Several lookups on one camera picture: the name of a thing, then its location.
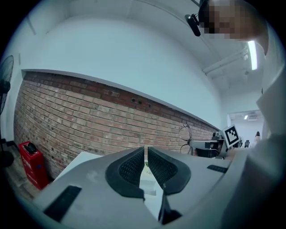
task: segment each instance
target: black fan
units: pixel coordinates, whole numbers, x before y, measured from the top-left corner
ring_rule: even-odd
[[[12,77],[13,65],[14,65],[14,58],[12,55],[8,56],[0,65],[0,115],[2,114],[2,111],[5,106],[7,93],[10,90],[10,80]],[[1,142],[0,163],[1,167],[7,167],[13,163],[14,157],[9,151],[4,151],[3,143],[1,140],[2,137],[0,128],[0,142]]]

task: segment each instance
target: person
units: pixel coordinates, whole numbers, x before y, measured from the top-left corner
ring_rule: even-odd
[[[224,34],[225,38],[237,41],[255,41],[264,51],[264,71],[262,76],[262,96],[257,104],[265,118],[262,136],[268,138],[270,134],[285,134],[285,127],[277,124],[277,117],[269,109],[285,109],[281,94],[278,90],[269,88],[274,85],[278,78],[280,84],[285,81],[285,50],[274,29],[261,17],[255,8],[244,0],[200,0],[198,14],[200,27],[208,34]],[[226,159],[232,160],[237,151],[233,148],[228,152]]]
[[[259,141],[260,141],[260,132],[257,131],[255,138],[254,138],[254,145],[253,146],[255,146]]]
[[[246,140],[245,143],[244,143],[244,148],[248,148],[249,144],[250,144],[249,140]]]

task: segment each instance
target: ceiling light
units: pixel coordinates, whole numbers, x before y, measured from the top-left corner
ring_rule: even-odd
[[[257,53],[256,53],[255,42],[249,41],[248,47],[249,47],[249,52],[250,52],[250,57],[251,57],[252,70],[256,70],[257,69]]]

